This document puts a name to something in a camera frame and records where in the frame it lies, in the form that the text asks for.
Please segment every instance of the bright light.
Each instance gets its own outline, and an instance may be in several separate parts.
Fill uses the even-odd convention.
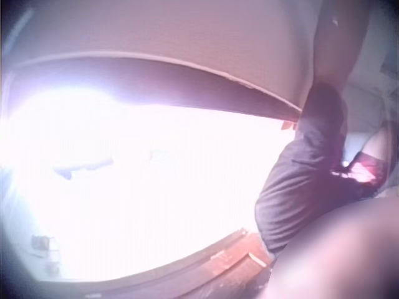
[[[237,113],[122,105],[92,90],[54,90],[9,120],[8,161],[38,223],[27,229],[57,240],[62,278],[110,280],[253,227],[254,201],[293,137],[281,125]],[[70,180],[53,171],[107,158],[114,164],[78,169]]]

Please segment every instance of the person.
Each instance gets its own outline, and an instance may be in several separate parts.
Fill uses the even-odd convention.
[[[399,298],[398,208],[399,197],[376,198],[321,217],[287,246],[260,298]]]
[[[313,85],[296,136],[255,205],[259,233],[274,259],[320,216],[372,197],[395,164],[397,129],[392,122],[385,122],[346,168],[340,164],[347,113],[342,92],[362,48],[371,5],[370,0],[325,0],[320,9]]]

